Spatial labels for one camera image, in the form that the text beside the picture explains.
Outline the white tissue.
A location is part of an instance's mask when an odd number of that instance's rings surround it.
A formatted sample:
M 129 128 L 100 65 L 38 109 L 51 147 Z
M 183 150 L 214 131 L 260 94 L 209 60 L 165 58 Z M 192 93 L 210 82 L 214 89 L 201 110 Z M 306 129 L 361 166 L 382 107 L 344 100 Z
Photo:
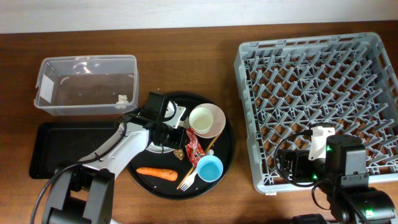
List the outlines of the white tissue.
M 126 108 L 127 104 L 129 103 L 128 97 L 126 95 L 118 95 L 118 101 L 116 102 L 117 109 L 124 109 Z

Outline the red snack wrapper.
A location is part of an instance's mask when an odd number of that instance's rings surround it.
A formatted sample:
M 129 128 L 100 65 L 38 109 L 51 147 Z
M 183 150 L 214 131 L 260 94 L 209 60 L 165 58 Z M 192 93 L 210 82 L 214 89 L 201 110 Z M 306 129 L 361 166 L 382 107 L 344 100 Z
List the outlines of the red snack wrapper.
M 186 129 L 186 134 L 190 140 L 189 143 L 185 145 L 188 160 L 191 162 L 193 167 L 196 167 L 199 160 L 205 156 L 205 152 L 192 128 Z

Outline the pink bowl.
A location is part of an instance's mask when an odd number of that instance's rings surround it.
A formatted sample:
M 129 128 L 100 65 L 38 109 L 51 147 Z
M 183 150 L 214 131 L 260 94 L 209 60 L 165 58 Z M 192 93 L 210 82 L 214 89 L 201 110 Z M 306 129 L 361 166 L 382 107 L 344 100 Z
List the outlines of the pink bowl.
M 214 122 L 213 125 L 211 126 L 211 129 L 206 134 L 197 134 L 196 132 L 195 134 L 201 138 L 207 138 L 207 139 L 213 138 L 218 134 L 220 134 L 224 130 L 224 127 L 226 125 L 226 116 L 224 115 L 222 109 L 211 103 L 200 104 L 195 108 L 199 107 L 204 107 L 209 109 L 213 113 Z

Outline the blue cup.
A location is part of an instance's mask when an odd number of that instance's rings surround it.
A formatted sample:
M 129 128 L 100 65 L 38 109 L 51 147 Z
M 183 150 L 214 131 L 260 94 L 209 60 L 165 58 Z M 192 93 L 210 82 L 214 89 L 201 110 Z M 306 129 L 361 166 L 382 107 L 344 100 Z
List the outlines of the blue cup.
M 216 156 L 206 156 L 197 169 L 198 176 L 205 182 L 218 180 L 223 173 L 223 163 Z

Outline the cream cup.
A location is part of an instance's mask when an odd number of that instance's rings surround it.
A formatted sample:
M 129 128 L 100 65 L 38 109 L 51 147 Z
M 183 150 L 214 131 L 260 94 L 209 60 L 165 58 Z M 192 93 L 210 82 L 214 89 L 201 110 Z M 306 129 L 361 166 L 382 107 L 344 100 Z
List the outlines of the cream cup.
M 189 115 L 190 127 L 197 134 L 206 134 L 213 125 L 213 113 L 204 107 L 195 108 Z

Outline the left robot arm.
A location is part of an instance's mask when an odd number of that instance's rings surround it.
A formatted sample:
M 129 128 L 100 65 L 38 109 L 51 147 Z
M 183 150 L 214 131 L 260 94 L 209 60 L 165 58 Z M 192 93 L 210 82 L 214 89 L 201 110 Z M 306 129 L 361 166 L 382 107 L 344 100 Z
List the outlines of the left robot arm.
M 48 193 L 42 223 L 114 223 L 114 183 L 123 169 L 150 145 L 184 147 L 180 122 L 187 109 L 168 95 L 151 92 L 145 105 L 120 117 L 116 132 L 97 150 L 60 168 L 40 195 Z

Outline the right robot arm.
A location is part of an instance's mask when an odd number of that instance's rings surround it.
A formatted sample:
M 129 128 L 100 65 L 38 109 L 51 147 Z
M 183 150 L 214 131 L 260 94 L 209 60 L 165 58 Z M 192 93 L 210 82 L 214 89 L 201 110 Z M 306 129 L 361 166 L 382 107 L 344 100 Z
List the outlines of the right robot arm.
M 366 148 L 356 136 L 336 134 L 316 123 L 284 137 L 274 150 L 277 173 L 286 182 L 320 189 L 338 223 L 397 223 L 397 210 L 385 192 L 369 186 Z

